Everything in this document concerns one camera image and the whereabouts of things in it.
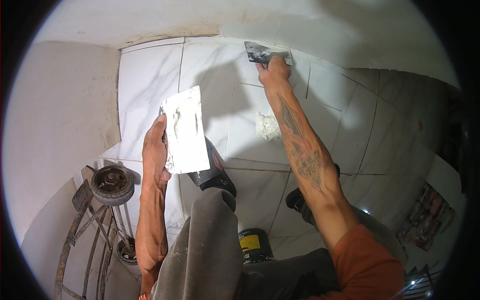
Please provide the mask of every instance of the bucket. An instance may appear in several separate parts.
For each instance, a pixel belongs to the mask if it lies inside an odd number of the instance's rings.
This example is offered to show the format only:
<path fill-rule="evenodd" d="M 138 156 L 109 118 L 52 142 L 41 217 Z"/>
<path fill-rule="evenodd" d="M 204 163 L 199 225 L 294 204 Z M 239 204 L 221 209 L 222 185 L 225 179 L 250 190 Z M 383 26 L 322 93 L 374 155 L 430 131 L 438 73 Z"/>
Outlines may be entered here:
<path fill-rule="evenodd" d="M 240 247 L 243 251 L 243 263 L 255 264 L 275 260 L 268 235 L 259 228 L 249 228 L 239 233 Z"/>

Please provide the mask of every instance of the shoe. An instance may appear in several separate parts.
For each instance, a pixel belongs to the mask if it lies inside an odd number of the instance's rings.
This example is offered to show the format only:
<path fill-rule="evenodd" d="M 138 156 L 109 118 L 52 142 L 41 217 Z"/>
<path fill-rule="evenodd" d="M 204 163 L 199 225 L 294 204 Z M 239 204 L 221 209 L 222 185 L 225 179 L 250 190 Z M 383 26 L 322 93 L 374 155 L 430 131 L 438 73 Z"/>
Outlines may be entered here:
<path fill-rule="evenodd" d="M 235 189 L 235 185 L 220 164 L 220 161 L 218 160 L 212 143 L 206 137 L 205 143 L 207 146 L 210 169 L 200 172 L 188 173 L 188 176 L 193 181 L 193 183 L 195 183 L 196 186 L 200 187 L 202 191 L 212 187 L 220 188 L 230 192 L 233 197 L 236 197 L 237 189 Z"/>
<path fill-rule="evenodd" d="M 336 168 L 338 177 L 340 178 L 340 167 L 337 164 L 335 164 L 335 168 Z M 287 198 L 285 199 L 285 203 L 289 208 L 295 209 L 299 213 L 302 213 L 301 209 L 305 204 L 305 198 L 303 197 L 303 194 L 300 192 L 300 189 L 296 188 L 293 191 L 291 191 L 290 194 L 287 195 Z"/>

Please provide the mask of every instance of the forearm tattoo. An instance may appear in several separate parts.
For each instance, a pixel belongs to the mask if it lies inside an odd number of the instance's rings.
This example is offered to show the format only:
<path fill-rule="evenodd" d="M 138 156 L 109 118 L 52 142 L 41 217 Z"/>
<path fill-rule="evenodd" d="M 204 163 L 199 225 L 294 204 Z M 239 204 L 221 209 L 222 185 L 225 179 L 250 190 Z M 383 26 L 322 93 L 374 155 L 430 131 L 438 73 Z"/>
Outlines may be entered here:
<path fill-rule="evenodd" d="M 280 101 L 278 123 L 287 155 L 293 158 L 299 175 L 310 179 L 312 187 L 321 191 L 320 168 L 326 166 L 324 156 L 320 149 L 312 149 L 312 144 L 304 137 L 304 127 L 299 114 L 288 106 L 279 93 L 277 96 Z"/>

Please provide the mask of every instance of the orange sleeve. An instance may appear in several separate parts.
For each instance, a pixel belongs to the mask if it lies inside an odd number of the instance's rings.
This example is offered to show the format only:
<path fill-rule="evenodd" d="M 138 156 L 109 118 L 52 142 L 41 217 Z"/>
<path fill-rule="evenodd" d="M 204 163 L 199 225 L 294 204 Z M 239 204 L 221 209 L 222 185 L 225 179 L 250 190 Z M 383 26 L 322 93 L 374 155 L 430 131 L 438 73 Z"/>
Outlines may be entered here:
<path fill-rule="evenodd" d="M 364 226 L 356 225 L 332 253 L 341 292 L 307 300 L 403 299 L 403 267 Z"/>

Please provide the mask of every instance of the person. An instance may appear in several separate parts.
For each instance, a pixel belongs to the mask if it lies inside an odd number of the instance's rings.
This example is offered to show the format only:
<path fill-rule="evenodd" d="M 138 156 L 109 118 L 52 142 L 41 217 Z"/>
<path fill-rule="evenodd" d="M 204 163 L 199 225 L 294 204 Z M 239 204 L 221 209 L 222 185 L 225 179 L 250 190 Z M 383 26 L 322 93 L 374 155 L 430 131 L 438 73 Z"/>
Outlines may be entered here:
<path fill-rule="evenodd" d="M 326 249 L 243 264 L 234 214 L 236 190 L 207 142 L 212 168 L 191 176 L 203 192 L 167 254 L 164 211 L 171 175 L 165 169 L 162 115 L 145 135 L 142 153 L 144 178 L 135 242 L 142 273 L 140 299 L 402 298 L 405 257 L 398 251 L 398 241 L 393 245 L 393 234 L 348 203 L 328 150 L 293 95 L 285 61 L 274 57 L 268 65 L 256 67 L 299 186 L 289 206 L 318 228 Z"/>

